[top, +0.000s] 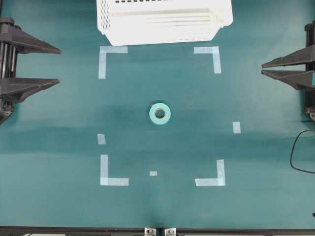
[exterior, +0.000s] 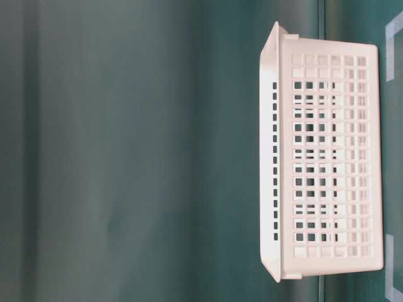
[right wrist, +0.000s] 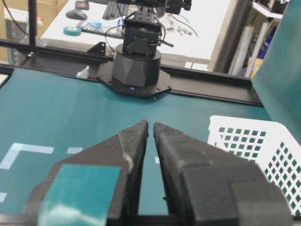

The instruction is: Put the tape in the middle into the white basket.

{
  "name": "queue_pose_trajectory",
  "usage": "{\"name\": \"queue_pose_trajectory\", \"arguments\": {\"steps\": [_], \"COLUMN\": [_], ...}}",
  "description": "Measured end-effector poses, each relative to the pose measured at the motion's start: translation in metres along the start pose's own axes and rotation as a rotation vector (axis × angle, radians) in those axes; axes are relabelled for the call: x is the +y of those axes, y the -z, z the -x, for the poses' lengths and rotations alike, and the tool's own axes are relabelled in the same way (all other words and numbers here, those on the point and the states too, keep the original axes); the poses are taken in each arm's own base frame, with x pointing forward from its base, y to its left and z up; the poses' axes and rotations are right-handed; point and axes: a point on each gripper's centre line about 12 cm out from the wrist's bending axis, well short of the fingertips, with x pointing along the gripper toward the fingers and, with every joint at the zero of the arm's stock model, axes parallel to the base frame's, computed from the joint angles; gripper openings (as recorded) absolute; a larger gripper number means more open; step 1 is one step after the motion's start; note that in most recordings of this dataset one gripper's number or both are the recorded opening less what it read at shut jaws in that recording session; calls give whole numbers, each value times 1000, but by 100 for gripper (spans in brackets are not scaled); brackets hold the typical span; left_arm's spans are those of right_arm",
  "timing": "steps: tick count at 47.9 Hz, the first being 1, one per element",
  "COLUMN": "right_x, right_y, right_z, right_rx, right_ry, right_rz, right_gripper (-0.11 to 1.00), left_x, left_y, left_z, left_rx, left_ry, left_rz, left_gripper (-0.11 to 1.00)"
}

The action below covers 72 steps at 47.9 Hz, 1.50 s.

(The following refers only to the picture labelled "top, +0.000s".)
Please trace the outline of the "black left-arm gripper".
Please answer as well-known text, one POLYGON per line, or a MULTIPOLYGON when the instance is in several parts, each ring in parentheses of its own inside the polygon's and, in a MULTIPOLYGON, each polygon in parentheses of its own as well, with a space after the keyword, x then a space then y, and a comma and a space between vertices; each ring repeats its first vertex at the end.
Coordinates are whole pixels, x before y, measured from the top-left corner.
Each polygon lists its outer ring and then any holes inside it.
POLYGON ((60 83, 59 79, 14 78, 17 54, 62 51, 14 25, 10 17, 0 18, 0 121, 5 122, 14 112, 14 103, 60 83))

